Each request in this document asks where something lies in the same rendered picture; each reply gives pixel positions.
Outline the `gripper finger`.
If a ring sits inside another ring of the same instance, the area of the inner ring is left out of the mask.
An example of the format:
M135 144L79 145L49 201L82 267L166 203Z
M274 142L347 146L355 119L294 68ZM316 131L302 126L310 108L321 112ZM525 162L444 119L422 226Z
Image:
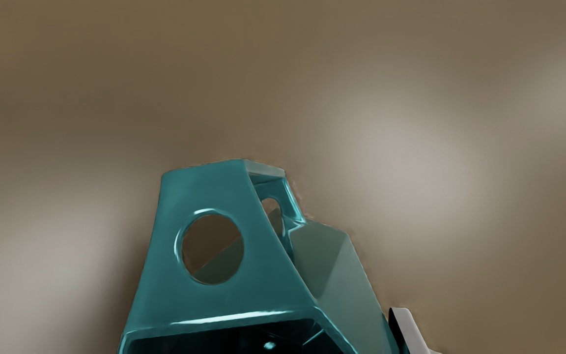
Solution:
M396 340L399 354L442 354L427 346L409 309L391 307L388 326Z

